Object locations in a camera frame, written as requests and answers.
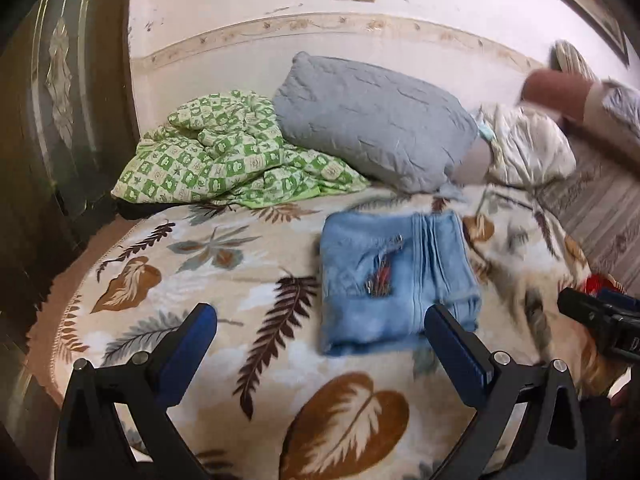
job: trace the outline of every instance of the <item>leaf pattern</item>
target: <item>leaf pattern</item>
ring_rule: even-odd
[[[556,250],[554,249],[554,242],[551,238],[551,229],[549,229],[549,222],[546,220],[545,213],[543,211],[536,211],[533,213],[533,216],[538,223],[538,227],[540,227],[540,232],[542,232],[546,248],[556,260],[559,260],[560,256],[558,256],[558,253],[556,253]]]
[[[287,202],[284,204],[273,205],[263,209],[253,209],[251,214],[257,216],[263,222],[271,221],[275,223],[290,223],[292,220],[300,220],[301,216],[313,215],[318,211],[312,209],[302,209],[298,204]]]
[[[533,343],[545,363],[551,362],[549,346],[551,345],[551,328],[545,315],[540,291],[528,288],[524,295],[524,314],[533,338]]]
[[[101,366],[109,366],[135,352],[152,350],[165,335],[177,330],[188,315],[188,311],[185,311],[182,316],[176,316],[173,312],[165,314],[161,310],[158,312],[158,317],[140,320],[137,325],[129,327],[129,330],[116,341],[107,345]]]
[[[575,278],[573,276],[563,276],[560,280],[558,280],[558,294],[562,290],[565,290],[567,287],[577,288],[577,283],[575,282]]]
[[[286,276],[278,280],[276,303],[265,315],[246,363],[240,368],[238,387],[233,392],[233,395],[240,394],[240,407],[249,420],[254,415],[252,392],[260,383],[258,376],[272,358],[278,357],[278,346],[285,348],[283,337],[294,338],[293,327],[301,326],[298,316],[309,317],[305,307],[311,307],[311,298],[316,295],[317,288],[318,282],[313,276]]]
[[[467,241],[470,244],[485,242],[491,238],[495,232],[494,223],[483,214],[463,217],[462,225]]]
[[[411,195],[398,194],[390,198],[374,198],[372,200],[367,200],[347,208],[347,211],[371,211],[380,208],[400,207],[407,202],[411,202]]]
[[[422,375],[431,375],[438,369],[440,361],[433,348],[421,346],[414,350],[414,379]]]
[[[226,452],[221,449],[210,449],[196,454],[196,458],[209,474],[211,480],[242,480],[228,470],[234,465],[225,459]]]
[[[313,442],[307,453],[309,462],[303,474],[323,472],[342,462],[351,449],[356,460],[367,447],[370,438],[378,432],[378,416],[382,413],[380,402],[369,389],[351,384],[350,389],[332,407],[327,430]]]
[[[72,298],[62,321],[63,328],[60,336],[60,343],[58,345],[58,355],[66,364],[69,364],[72,361],[72,352],[84,352],[89,349],[87,345],[82,344],[78,338],[78,334],[76,333],[77,314],[74,313],[80,309],[81,299],[82,296],[80,294],[76,294]]]
[[[444,198],[443,196],[434,196],[433,201],[431,202],[431,210],[434,213],[442,213],[449,203],[448,198]]]
[[[517,254],[518,250],[529,241],[529,233],[523,227],[507,227],[507,247],[511,254]]]
[[[469,262],[471,263],[471,269],[473,270],[478,283],[481,285],[487,285],[489,283],[489,274],[492,269],[491,263],[480,263],[474,258],[470,259]]]
[[[189,225],[195,226],[204,224],[207,220],[211,220],[214,216],[217,216],[225,211],[234,211],[230,205],[216,205],[216,204],[193,204],[189,206],[190,215],[185,220],[189,221]]]
[[[162,240],[162,238],[173,231],[174,226],[174,222],[167,222],[166,224],[159,225],[151,232],[148,237],[133,244],[132,246],[127,247],[120,253],[120,256],[118,256],[117,258],[114,258],[113,260],[105,260],[104,262],[102,262],[98,267],[98,271],[96,272],[96,280],[100,282],[100,275],[102,274],[103,270],[107,268],[107,265],[113,262],[123,262],[132,254],[138,254],[140,251],[144,251],[148,247],[153,247],[156,242]]]
[[[130,259],[122,272],[109,282],[91,314],[101,310],[125,310],[138,306],[149,290],[162,281],[160,271],[148,265],[148,261],[146,256]]]
[[[440,467],[441,462],[436,461],[431,465],[426,462],[420,462],[418,466],[418,476],[404,475],[402,480],[429,480],[436,472],[436,469]]]
[[[409,422],[399,392],[376,392],[364,373],[332,379],[302,407],[287,431],[281,480],[335,480],[389,455]]]
[[[578,262],[581,266],[587,265],[587,258],[584,256],[580,245],[569,235],[564,236],[564,248],[574,262]]]
[[[498,212],[498,209],[512,209],[510,204],[514,204],[524,209],[528,209],[529,211],[533,211],[532,206],[529,204],[522,202],[521,200],[517,200],[511,196],[503,195],[502,193],[498,193],[496,190],[492,190],[490,193],[490,198],[488,202],[488,213],[495,214]]]
[[[177,272],[199,269],[209,260],[211,260],[211,265],[214,267],[226,270],[235,269],[244,259],[242,251],[235,248],[260,238],[259,236],[232,238],[233,236],[245,231],[248,227],[249,226],[245,225],[237,229],[232,229],[216,238],[216,231],[218,229],[216,226],[213,229],[213,233],[211,234],[208,242],[187,240],[185,242],[176,242],[175,244],[169,245],[168,248],[176,254],[197,253],[195,256],[185,260],[178,268]]]

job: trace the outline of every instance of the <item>folded blue cloth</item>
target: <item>folded blue cloth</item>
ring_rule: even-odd
[[[465,330],[478,327],[480,292],[452,211],[332,214],[322,229],[320,256],[321,351],[326,355],[428,346],[424,314],[434,303],[446,306]],[[367,288],[383,260],[390,269],[390,290],[375,297]]]

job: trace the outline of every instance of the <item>bed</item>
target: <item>bed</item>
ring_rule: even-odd
[[[169,208],[95,261],[60,313],[39,317],[36,376],[60,401],[76,359],[123,363],[210,303],[218,332],[168,414],[212,478],[428,478],[473,415],[433,352],[318,351],[318,239],[326,217],[346,209],[455,211],[481,286],[477,334],[489,350],[523,364],[561,358],[582,394],[605,391],[623,372],[558,312],[558,291],[591,273],[580,246],[527,193],[488,185],[465,187],[456,200],[373,186],[257,210]],[[144,451],[119,412],[130,444]],[[522,413],[516,407],[490,468],[505,459]]]

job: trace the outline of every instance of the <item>fern print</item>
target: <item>fern print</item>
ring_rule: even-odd
[[[70,303],[69,309],[66,311],[63,320],[62,336],[60,336],[60,344],[58,345],[58,355],[62,357],[66,364],[69,364],[73,355],[72,352],[84,352],[89,347],[83,345],[76,334],[76,314],[74,312],[80,309],[79,303],[82,296],[77,294]]]
[[[429,480],[440,467],[440,462],[434,462],[429,465],[426,462],[420,462],[418,466],[418,475],[404,475],[402,480]]]
[[[554,242],[551,238],[551,230],[549,229],[549,223],[546,220],[545,213],[543,211],[536,211],[533,213],[533,216],[538,223],[538,227],[540,227],[540,232],[542,232],[546,248],[549,249],[549,252],[556,260],[559,260],[560,256],[558,256],[558,253],[556,253],[556,250],[554,249]]]
[[[540,359],[545,363],[551,362],[551,327],[545,314],[542,296],[536,288],[528,288],[525,292],[524,314]]]
[[[221,449],[211,449],[198,453],[196,458],[207,471],[211,480],[242,480],[239,476],[229,472],[234,465],[225,459],[225,455],[226,452]]]
[[[271,221],[276,223],[290,223],[292,220],[300,220],[301,216],[313,215],[317,211],[311,209],[302,209],[298,204],[286,203],[265,207],[263,209],[253,209],[251,214],[257,216],[264,222]]]
[[[189,225],[204,224],[207,220],[211,220],[214,216],[217,216],[225,211],[233,211],[234,209],[229,205],[216,205],[216,204],[194,204],[189,207],[190,215],[185,218],[189,220]]]
[[[436,352],[427,346],[415,349],[412,357],[414,359],[414,379],[433,374],[440,364]]]
[[[160,311],[158,317],[139,321],[137,325],[129,327],[128,332],[107,345],[101,366],[110,366],[135,352],[152,350],[165,335],[177,330],[188,315],[186,310],[181,316],[176,316],[173,312],[165,314]]]
[[[283,337],[294,338],[293,327],[301,326],[298,316],[309,317],[305,307],[311,307],[311,299],[317,289],[318,282],[313,276],[286,276],[278,280],[276,303],[265,315],[246,363],[240,368],[238,387],[233,392],[233,395],[240,395],[240,407],[249,420],[254,415],[252,392],[260,383],[258,376],[269,366],[272,358],[277,359],[278,346],[285,348]]]
[[[400,207],[411,202],[411,195],[398,194],[390,198],[374,198],[347,208],[347,211],[372,211],[380,208]]]
[[[113,260],[105,260],[98,267],[98,271],[96,273],[96,280],[100,282],[100,275],[104,269],[107,268],[107,265],[113,262],[123,262],[127,258],[129,258],[132,254],[138,254],[140,251],[145,250],[148,247],[153,247],[156,242],[159,242],[162,238],[167,236],[171,231],[174,230],[175,223],[167,222],[166,224],[159,225],[156,227],[152,233],[146,237],[144,240],[141,240],[132,246],[127,247],[122,251],[120,256],[114,258]]]

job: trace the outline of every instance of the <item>brown leaf print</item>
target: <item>brown leaf print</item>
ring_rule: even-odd
[[[97,301],[91,314],[138,306],[146,298],[149,289],[162,280],[160,271],[147,265],[148,261],[146,256],[129,260],[120,275],[109,282],[107,291]]]
[[[431,202],[431,211],[434,213],[442,213],[449,203],[449,199],[442,196],[434,196]]]
[[[240,394],[240,407],[249,420],[254,416],[251,395],[260,383],[258,376],[269,366],[272,358],[278,357],[278,346],[285,347],[283,336],[294,338],[293,327],[301,326],[296,315],[309,317],[305,307],[311,307],[311,298],[318,288],[313,276],[286,276],[279,279],[277,285],[276,303],[265,315],[246,363],[240,368],[238,387],[233,392],[233,395]]]
[[[228,249],[220,249],[214,256],[215,265],[217,267],[224,267],[228,269],[233,266],[234,259],[236,257],[235,251],[229,251]]]
[[[287,431],[280,480],[334,480],[359,474],[396,446],[409,423],[399,392],[374,391],[364,373],[329,381],[306,403]]]
[[[102,271],[107,268],[107,265],[109,265],[112,262],[123,262],[124,260],[129,258],[132,254],[138,254],[140,251],[143,251],[148,247],[153,247],[153,245],[157,241],[161,240],[162,238],[167,236],[171,231],[173,231],[174,226],[175,226],[175,223],[173,222],[167,222],[166,224],[159,225],[152,231],[152,233],[148,237],[146,237],[144,240],[140,240],[138,243],[135,243],[132,246],[127,247],[124,251],[122,251],[120,256],[118,256],[117,258],[113,260],[105,260],[104,262],[102,262],[100,264],[100,267],[98,267],[98,271],[95,276],[96,280],[100,282],[100,275]]]
[[[489,273],[491,272],[491,264],[480,263],[474,259],[470,260],[471,269],[473,270],[476,280],[481,285],[487,285],[489,283]]]
[[[84,352],[89,347],[82,344],[78,335],[76,334],[76,311],[80,309],[79,303],[82,296],[76,294],[71,302],[69,308],[66,311],[63,319],[63,329],[61,330],[60,344],[58,345],[58,355],[66,363],[69,364],[73,355],[72,352]]]
[[[586,266],[587,258],[584,256],[580,245],[569,235],[564,237],[564,248],[574,262],[578,262],[581,266]]]
[[[259,219],[264,222],[271,221],[272,224],[275,223],[290,223],[292,220],[300,220],[301,216],[313,215],[317,213],[312,209],[302,209],[296,203],[285,203],[278,204],[269,207],[265,207],[263,209],[253,209],[251,214],[253,216],[258,216]]]
[[[542,237],[545,240],[546,248],[549,250],[551,255],[556,260],[559,260],[560,256],[558,256],[558,253],[556,253],[556,250],[554,249],[554,242],[553,242],[553,239],[551,238],[551,230],[549,229],[549,222],[546,220],[546,216],[544,212],[536,211],[533,214],[533,216],[536,219],[536,222],[538,223],[538,227],[540,227],[540,232],[542,232]]]
[[[495,232],[494,223],[483,214],[463,217],[462,225],[467,241],[470,244],[485,242],[491,238]]]

